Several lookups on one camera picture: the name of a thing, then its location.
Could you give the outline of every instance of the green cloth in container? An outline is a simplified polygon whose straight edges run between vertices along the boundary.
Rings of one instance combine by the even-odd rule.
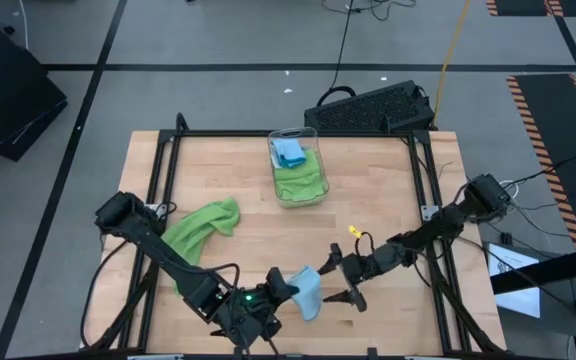
[[[210,203],[184,216],[161,236],[179,256],[190,265],[197,265],[206,238],[217,230],[232,236],[239,222],[239,206],[233,198]]]
[[[305,163],[294,168],[275,169],[275,187],[281,200],[307,201],[326,192],[315,151],[307,149],[304,153]]]

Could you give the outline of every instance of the wooden table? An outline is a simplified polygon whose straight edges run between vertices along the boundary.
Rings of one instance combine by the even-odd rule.
[[[120,190],[145,199],[157,137],[156,131],[132,134]],[[456,135],[435,132],[431,139],[437,172],[441,173],[442,197],[448,202],[466,181]],[[318,268],[326,261],[332,242],[338,242],[344,254],[349,254],[354,243],[349,225],[370,232],[376,246],[394,234],[421,225],[408,148],[399,139],[320,138],[319,146],[330,182],[327,198],[316,206],[283,209],[275,198],[265,138],[182,138],[172,193],[178,210],[168,223],[208,202],[234,197],[241,210],[235,235],[213,235],[204,246],[200,265],[239,263],[240,286],[246,287],[263,282],[271,266],[278,266],[286,278],[304,265]],[[164,161],[159,199],[166,167]],[[426,196],[430,197],[427,179],[425,182]],[[462,235],[480,241],[474,225],[467,225]],[[120,242],[108,238],[104,256]],[[369,251],[367,243],[363,244],[364,253]],[[453,252],[465,306],[490,338],[505,347],[483,253],[460,241],[454,243]],[[135,247],[126,246],[100,274],[86,321],[89,341],[99,338],[124,304],[134,256]],[[425,260],[420,259],[418,264],[429,278]],[[171,278],[160,274],[148,352],[232,353],[230,341],[209,336],[217,327],[205,325],[174,293]],[[232,281],[232,272],[223,274]],[[346,288],[339,270],[324,276],[322,283],[325,296]],[[360,290],[368,303],[364,313],[348,304],[329,303],[322,307],[316,320],[304,322],[292,301],[282,305],[277,317],[283,328],[274,337],[279,351],[357,355],[366,354],[367,347],[377,347],[381,355],[442,353],[432,293],[414,268],[398,267],[361,284]],[[454,313],[449,305],[446,313],[453,348],[459,349]],[[131,332],[133,345],[140,319],[138,310]],[[272,353],[261,339],[250,351]]]

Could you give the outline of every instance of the blue cloth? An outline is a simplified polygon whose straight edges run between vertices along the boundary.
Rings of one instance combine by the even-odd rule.
[[[279,166],[283,168],[292,168],[306,162],[306,154],[297,139],[275,139],[272,140],[272,146]]]
[[[310,321],[317,317],[323,299],[321,296],[321,276],[317,270],[310,266],[304,266],[300,272],[288,280],[288,285],[299,288],[299,293],[292,296],[292,299],[301,311],[301,317]]]

